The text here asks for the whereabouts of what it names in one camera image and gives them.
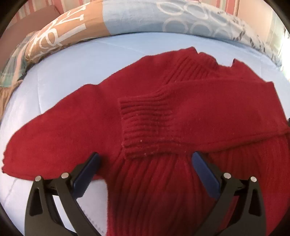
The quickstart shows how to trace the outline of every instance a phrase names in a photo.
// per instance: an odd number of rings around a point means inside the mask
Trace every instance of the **striped wall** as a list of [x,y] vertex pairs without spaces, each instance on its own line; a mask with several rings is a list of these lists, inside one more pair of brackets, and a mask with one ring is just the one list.
[[[16,15],[13,17],[13,19],[11,20],[7,28],[15,24],[17,21],[21,20],[25,16],[37,10],[40,10],[44,7],[47,7],[49,5],[54,5],[59,11],[59,13],[63,14],[64,12],[67,12],[75,7],[83,5],[90,1],[92,2],[94,0],[29,0],[16,13]],[[216,6],[230,14],[233,14],[233,15],[238,14],[238,6],[239,6],[240,0],[199,0],[199,1],[210,4],[212,6]]]

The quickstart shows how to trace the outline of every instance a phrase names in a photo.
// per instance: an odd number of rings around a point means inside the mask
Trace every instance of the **red sweater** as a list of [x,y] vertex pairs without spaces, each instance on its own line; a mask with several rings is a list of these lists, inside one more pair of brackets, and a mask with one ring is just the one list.
[[12,136],[2,170],[57,178],[96,151],[107,235],[186,236],[214,204],[191,164],[202,151],[236,178],[257,177],[269,234],[289,207],[289,131],[272,83],[188,48],[146,56],[65,97]]

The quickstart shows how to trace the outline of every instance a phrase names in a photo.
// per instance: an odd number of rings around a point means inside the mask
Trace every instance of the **ribbed cuff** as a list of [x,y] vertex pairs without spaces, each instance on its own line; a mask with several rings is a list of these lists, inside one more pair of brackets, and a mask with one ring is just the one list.
[[173,152],[180,149],[172,98],[167,90],[119,100],[122,117],[123,142],[127,158]]

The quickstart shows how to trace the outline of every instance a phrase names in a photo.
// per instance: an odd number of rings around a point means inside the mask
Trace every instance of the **metal rivet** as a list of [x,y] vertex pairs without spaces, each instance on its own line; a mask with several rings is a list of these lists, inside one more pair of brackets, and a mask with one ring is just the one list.
[[224,173],[224,177],[225,177],[226,179],[230,179],[232,176],[231,176],[230,173]]
[[67,173],[67,172],[64,172],[64,173],[61,174],[61,177],[62,177],[63,179],[66,179],[66,178],[68,178],[69,176],[70,176],[70,174]]
[[38,181],[40,181],[40,180],[41,180],[41,176],[40,176],[40,175],[38,175],[38,176],[35,177],[35,181],[36,181],[36,182],[38,182]]
[[251,180],[252,180],[253,182],[257,182],[257,178],[256,178],[255,176],[252,176],[252,177],[251,177]]

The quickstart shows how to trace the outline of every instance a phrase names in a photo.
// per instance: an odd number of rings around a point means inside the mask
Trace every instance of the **bed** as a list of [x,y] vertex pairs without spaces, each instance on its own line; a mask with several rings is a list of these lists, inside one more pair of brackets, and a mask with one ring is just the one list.
[[[285,115],[287,118],[290,117],[290,83],[275,63],[256,49],[227,39],[216,40],[179,33],[128,33],[72,45],[46,57],[28,70],[25,79],[12,94],[2,118],[1,159],[6,144],[14,132],[82,85],[99,84],[114,72],[145,55],[191,46],[198,52],[203,51],[212,55],[221,65],[231,66],[233,59],[236,58],[247,64],[265,81],[273,81]],[[17,179],[0,172],[0,203],[22,234],[31,186],[32,181]],[[90,204],[92,199],[98,201],[92,205]],[[102,180],[91,182],[85,195],[77,201],[95,228],[105,235],[106,183]],[[55,197],[55,202],[64,225],[74,231],[58,197]]]

